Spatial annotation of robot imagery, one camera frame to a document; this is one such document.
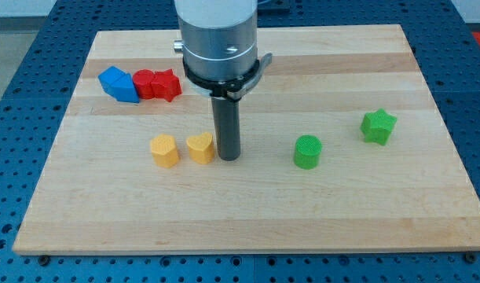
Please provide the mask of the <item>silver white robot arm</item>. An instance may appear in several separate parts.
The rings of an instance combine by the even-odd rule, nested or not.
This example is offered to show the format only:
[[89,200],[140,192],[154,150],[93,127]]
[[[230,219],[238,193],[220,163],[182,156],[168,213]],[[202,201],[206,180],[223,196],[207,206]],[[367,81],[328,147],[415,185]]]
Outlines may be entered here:
[[255,0],[175,0],[185,75],[207,96],[239,101],[256,87],[273,55],[258,57]]

